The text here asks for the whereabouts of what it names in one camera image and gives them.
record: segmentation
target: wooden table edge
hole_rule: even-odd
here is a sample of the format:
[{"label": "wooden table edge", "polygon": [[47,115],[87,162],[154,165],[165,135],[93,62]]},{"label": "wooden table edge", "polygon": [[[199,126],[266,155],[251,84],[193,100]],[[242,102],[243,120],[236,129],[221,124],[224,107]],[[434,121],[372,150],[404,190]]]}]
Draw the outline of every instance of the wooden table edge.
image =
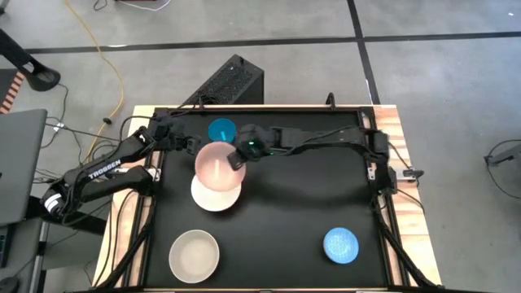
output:
[{"label": "wooden table edge", "polygon": [[[133,116],[152,116],[155,109],[157,107],[162,108],[177,108],[178,105],[137,105],[134,107]],[[255,107],[276,107],[276,108],[328,108],[330,105],[207,105],[207,108],[255,108]],[[401,156],[405,159],[405,161],[411,165],[409,152],[407,151],[407,146],[405,143],[405,136],[403,134],[403,129],[401,128],[400,117],[398,115],[398,111],[396,105],[361,105],[361,104],[343,104],[337,105],[337,107],[372,107],[374,109],[375,119],[377,122],[377,127],[381,129],[383,132],[389,134],[390,141],[393,145],[396,146]],[[191,109],[193,106],[184,106],[185,109]],[[129,127],[129,135],[132,134],[135,130],[137,130],[140,126],[147,126],[148,119],[146,118],[133,118],[130,121]],[[157,164],[157,156],[155,156],[155,161],[153,160],[153,164]],[[137,162],[136,164],[144,164],[144,160]],[[391,150],[391,159],[389,164],[393,168],[404,168],[404,165],[399,161],[396,154],[393,154]],[[405,190],[416,199],[420,200],[418,189],[415,185],[407,184],[407,183],[399,183],[398,188],[401,190]],[[112,202],[112,212],[111,219],[112,224],[116,222],[117,212],[120,210],[122,199],[128,191],[120,191],[114,194],[113,202]],[[135,199],[129,199],[129,202],[125,205],[125,209],[121,215],[120,221],[120,231],[118,233],[118,248],[116,251],[116,259],[119,259],[125,254],[126,249],[128,248],[130,241],[130,230],[132,229],[132,225],[134,223],[134,215],[136,211],[135,203],[137,203],[137,196]],[[438,272],[436,258],[434,257],[434,252],[432,250],[430,236],[427,230],[427,223],[425,220],[425,216],[422,214],[421,210],[418,206],[414,206],[413,203],[408,202],[404,197],[394,196],[393,203],[395,204],[396,209],[396,219],[398,221],[399,229],[401,232],[401,240],[402,246],[407,251],[411,259],[414,263],[422,270],[427,278],[437,284],[441,284],[440,275]],[[146,216],[148,214],[148,203],[145,203],[145,208],[143,209],[142,219],[140,221],[140,227],[144,224]],[[102,246],[100,248],[100,254],[98,259],[98,264],[96,266],[96,273],[93,279],[93,285],[95,280],[99,277],[103,269],[103,265],[105,263],[105,258],[107,256],[108,249],[108,225],[105,229],[105,235],[103,236]],[[112,229],[112,243],[114,241],[114,233],[115,230]],[[112,253],[113,248],[111,248],[111,254],[109,255],[108,264],[112,264]],[[138,284],[139,278],[139,269],[141,266],[142,259],[142,251],[143,247],[140,247],[138,253],[134,257],[134,262],[131,269],[130,276],[130,286],[135,286]],[[394,283],[397,285],[401,284],[400,279],[400,270],[398,269],[398,263],[396,254],[387,244],[387,251],[389,254],[391,267],[392,267],[392,276],[394,279]],[[110,269],[105,269],[103,276],[100,278],[99,283],[103,282],[103,280],[108,277],[110,273]]]}]

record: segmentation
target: yellow cable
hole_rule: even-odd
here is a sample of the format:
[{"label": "yellow cable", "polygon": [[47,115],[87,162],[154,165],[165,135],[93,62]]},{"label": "yellow cable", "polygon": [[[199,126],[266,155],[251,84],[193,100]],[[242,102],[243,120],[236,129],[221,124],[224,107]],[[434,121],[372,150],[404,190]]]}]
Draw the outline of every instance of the yellow cable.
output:
[{"label": "yellow cable", "polygon": [[[96,49],[98,49],[99,57],[101,57],[101,59],[103,61],[105,61],[112,68],[114,73],[117,75],[117,79],[120,80],[120,102],[118,103],[116,109],[114,109],[114,111],[112,111],[111,115],[108,117],[108,119],[111,119],[120,110],[121,105],[123,104],[123,101],[125,100],[125,91],[123,90],[123,79],[121,78],[121,75],[117,71],[116,67],[107,58],[105,58],[105,55],[103,54],[101,49],[99,49],[98,41],[96,41],[96,38],[94,37],[94,34],[92,34],[92,32],[90,31],[90,28],[87,25],[87,23],[81,18],[81,16],[79,16],[77,14],[77,12],[74,10],[74,8],[72,8],[71,3],[69,3],[68,0],[64,0],[64,1],[65,1],[65,5],[67,5],[68,9],[74,14],[76,19],[83,26],[83,28],[89,33],[90,39],[96,45]],[[103,124],[99,128],[98,133],[96,135],[101,135],[101,133],[103,132],[103,129],[105,128],[106,125],[107,125],[107,123],[103,122]],[[84,163],[89,160],[90,153],[92,152],[94,145],[96,144],[97,141],[98,141],[98,138],[95,138],[92,141],[89,151],[87,151],[87,157],[83,161]]]}]

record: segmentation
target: gray concrete floor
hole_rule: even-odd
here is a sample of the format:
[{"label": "gray concrete floor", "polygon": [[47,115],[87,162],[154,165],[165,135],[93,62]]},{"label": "gray concrete floor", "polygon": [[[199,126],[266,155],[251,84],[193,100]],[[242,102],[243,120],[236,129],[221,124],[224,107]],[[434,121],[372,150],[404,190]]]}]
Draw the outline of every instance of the gray concrete floor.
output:
[{"label": "gray concrete floor", "polygon": [[[101,45],[354,34],[344,0],[172,0],[159,12],[112,1],[94,12],[94,0],[71,2]],[[366,36],[521,30],[517,1],[356,4]],[[26,48],[91,46],[60,0],[18,0],[7,13],[0,27]],[[483,156],[501,140],[519,137],[521,38],[370,43],[367,49],[380,99],[398,105],[414,166],[426,171],[420,190],[443,283],[456,289],[519,291],[521,202],[495,188]],[[125,80],[125,105],[117,125],[105,134],[116,136],[118,121],[137,104],[183,102],[232,54],[265,70],[266,103],[323,103],[330,91],[339,103],[370,102],[354,43],[112,52],[107,57]],[[110,68],[91,53],[35,57],[59,70],[71,90],[66,125],[95,132],[118,102]],[[0,60],[0,68],[10,66]],[[43,107],[57,116],[62,98],[61,88],[37,93],[24,85],[13,111]],[[79,139],[85,153],[91,140]],[[77,164],[77,152],[72,135],[61,133],[53,147],[42,151],[38,165],[61,173]],[[493,171],[507,190],[521,195],[515,166]],[[42,192],[42,186],[33,189],[35,195]],[[52,227],[49,241],[70,233]],[[53,285],[46,291],[86,289],[82,268],[96,259],[100,244],[100,237],[78,234],[53,247],[45,263],[53,280],[47,284]]]}]

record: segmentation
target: blue bowl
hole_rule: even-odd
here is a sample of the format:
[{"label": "blue bowl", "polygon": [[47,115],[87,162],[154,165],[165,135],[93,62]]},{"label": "blue bowl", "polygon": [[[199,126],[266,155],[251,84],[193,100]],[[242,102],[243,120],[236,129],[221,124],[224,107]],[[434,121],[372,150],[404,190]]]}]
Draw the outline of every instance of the blue bowl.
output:
[{"label": "blue bowl", "polygon": [[358,256],[358,240],[345,228],[334,228],[324,237],[324,251],[337,264],[349,264]]},{"label": "blue bowl", "polygon": [[232,143],[236,133],[235,123],[226,118],[214,120],[208,127],[208,137],[213,142]]}]

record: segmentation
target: gray laptop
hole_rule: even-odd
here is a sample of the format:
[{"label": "gray laptop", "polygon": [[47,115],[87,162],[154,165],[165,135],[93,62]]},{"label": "gray laptop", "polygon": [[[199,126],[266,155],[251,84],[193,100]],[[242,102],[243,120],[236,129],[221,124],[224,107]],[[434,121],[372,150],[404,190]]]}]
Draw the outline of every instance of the gray laptop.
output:
[{"label": "gray laptop", "polygon": [[25,217],[47,111],[0,115],[0,226]]}]

